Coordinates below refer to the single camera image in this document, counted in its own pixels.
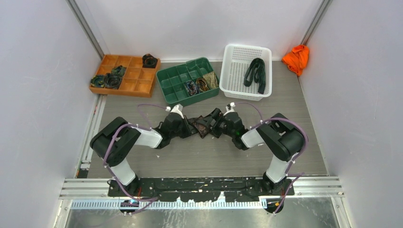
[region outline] black strap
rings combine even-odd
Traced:
[[[249,87],[252,84],[252,80],[255,83],[259,83],[258,93],[264,94],[266,88],[266,70],[264,60],[261,58],[252,60],[246,71],[243,84]]]

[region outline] green sorting tray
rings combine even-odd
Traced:
[[[210,73],[211,71],[213,71],[213,68],[211,67],[209,60],[204,57],[158,71],[158,83],[161,86],[163,95],[169,106],[173,107],[177,104],[188,106],[210,97],[217,96],[220,87],[214,89],[210,88],[209,91],[190,96],[183,84],[189,80],[196,82],[197,78],[203,77],[203,75]]]

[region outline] aluminum frame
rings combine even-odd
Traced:
[[[91,42],[92,46],[94,47],[95,51],[99,55],[101,59],[104,58],[104,51],[102,50],[101,46],[99,45],[94,33],[92,32],[87,20],[85,19],[83,13],[80,10],[80,7],[77,5],[76,0],[66,0],[67,4],[70,6],[71,11],[74,13],[75,17],[77,18],[79,24],[83,28],[83,31],[88,37],[88,40]]]
[[[106,95],[98,95],[95,105],[93,115],[88,124],[88,129],[85,134],[84,145],[81,151],[80,159],[77,164],[77,174],[80,171],[88,171],[91,165],[91,158],[93,154],[93,150],[89,146],[89,142],[91,139],[98,133],[99,126],[101,124],[102,115],[104,113],[105,104],[106,104]]]
[[[120,209],[120,202],[129,197],[107,196],[110,179],[65,179],[60,192],[60,207],[55,221],[55,228],[64,228],[71,209]],[[341,228],[350,228],[351,224],[345,210],[345,195],[338,177],[305,176],[295,183],[295,195],[287,198],[331,198]],[[265,199],[279,199],[281,196],[263,196],[260,202],[225,202],[221,194],[215,202],[154,202],[147,210],[155,209],[258,209],[266,206]],[[147,202],[140,202],[142,208]]]
[[[306,45],[309,40],[311,39],[311,36],[315,32],[316,28],[320,24],[320,21],[322,20],[323,16],[325,15],[327,9],[329,8],[330,4],[332,3],[333,0],[322,0],[320,3],[319,8],[317,9],[314,18],[312,19],[311,24],[309,25],[307,31],[305,32],[304,37],[302,38],[301,44]]]

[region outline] orange sorting tray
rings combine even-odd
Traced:
[[[151,97],[155,85],[155,73],[160,69],[158,59],[155,68],[143,68],[143,59],[140,56],[105,55],[95,75],[110,73],[116,66],[126,67],[125,75],[119,89],[98,88],[89,86],[94,94],[112,94],[124,96]]]

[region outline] coiled cable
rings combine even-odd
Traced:
[[[193,81],[188,81],[184,83],[186,90],[190,96],[196,95],[199,93],[199,89]]]
[[[196,79],[196,85],[197,85],[199,91],[201,91],[201,92],[206,92],[206,91],[210,90],[209,86],[207,85],[206,79],[204,79],[202,77],[199,77]]]

